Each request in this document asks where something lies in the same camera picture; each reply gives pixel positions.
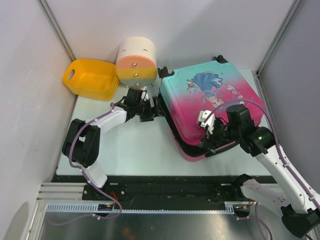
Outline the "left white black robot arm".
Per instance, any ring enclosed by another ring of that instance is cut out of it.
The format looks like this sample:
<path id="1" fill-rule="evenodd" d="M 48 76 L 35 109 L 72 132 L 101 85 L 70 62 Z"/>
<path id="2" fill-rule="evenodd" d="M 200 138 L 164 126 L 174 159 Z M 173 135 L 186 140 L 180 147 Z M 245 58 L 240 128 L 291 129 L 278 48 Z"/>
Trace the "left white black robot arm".
<path id="1" fill-rule="evenodd" d="M 93 194 L 100 200 L 110 196 L 108 177 L 98 162 L 101 134 L 138 116 L 141 123 L 151 122 L 165 115 L 157 96 L 139 88 L 129 88 L 119 101 L 110 104 L 110 110 L 93 119 L 71 121 L 62 146 L 62 154 L 72 168 L 79 169 L 92 185 Z"/>

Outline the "pink and teal children's suitcase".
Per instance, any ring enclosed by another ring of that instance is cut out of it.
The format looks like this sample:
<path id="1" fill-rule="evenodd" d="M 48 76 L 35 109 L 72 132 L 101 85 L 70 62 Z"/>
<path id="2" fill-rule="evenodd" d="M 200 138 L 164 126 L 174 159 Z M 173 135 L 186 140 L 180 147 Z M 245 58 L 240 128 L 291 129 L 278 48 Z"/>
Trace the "pink and teal children's suitcase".
<path id="1" fill-rule="evenodd" d="M 222 55 L 211 61 L 168 71 L 158 68 L 161 79 L 158 101 L 182 157 L 197 162 L 223 153 L 237 144 L 215 141 L 213 151 L 202 147 L 206 130 L 199 126 L 201 111 L 215 111 L 215 116 L 227 121 L 226 108 L 243 104 L 250 112 L 254 124 L 261 123 L 264 106 L 255 90 Z"/>

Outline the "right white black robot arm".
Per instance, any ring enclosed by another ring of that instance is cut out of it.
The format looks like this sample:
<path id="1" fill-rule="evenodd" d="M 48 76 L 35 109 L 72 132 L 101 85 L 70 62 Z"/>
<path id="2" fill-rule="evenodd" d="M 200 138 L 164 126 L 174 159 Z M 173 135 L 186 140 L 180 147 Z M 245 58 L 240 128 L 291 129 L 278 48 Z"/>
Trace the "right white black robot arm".
<path id="1" fill-rule="evenodd" d="M 242 201 L 253 199 L 281 218 L 295 237 L 303 238 L 320 224 L 320 194 L 297 171 L 277 137 L 267 127 L 255 126 L 250 111 L 243 104 L 226 109 L 224 124 L 214 111 L 202 110 L 197 122 L 205 129 L 201 144 L 211 152 L 216 141 L 235 142 L 272 175 L 282 193 L 258 183 L 251 176 L 240 175 L 230 188 L 231 196 Z"/>

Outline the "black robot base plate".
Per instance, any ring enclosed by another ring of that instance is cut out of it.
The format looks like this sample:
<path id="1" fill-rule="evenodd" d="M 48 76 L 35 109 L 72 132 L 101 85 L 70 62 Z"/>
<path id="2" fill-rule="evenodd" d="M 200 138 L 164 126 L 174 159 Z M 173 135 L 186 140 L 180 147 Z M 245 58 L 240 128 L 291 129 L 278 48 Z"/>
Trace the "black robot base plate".
<path id="1" fill-rule="evenodd" d="M 124 176 L 107 178 L 96 190 L 83 176 L 54 175 L 53 183 L 83 183 L 83 200 L 118 201 L 125 209 L 199 209 L 225 202 L 251 203 L 271 176 Z"/>

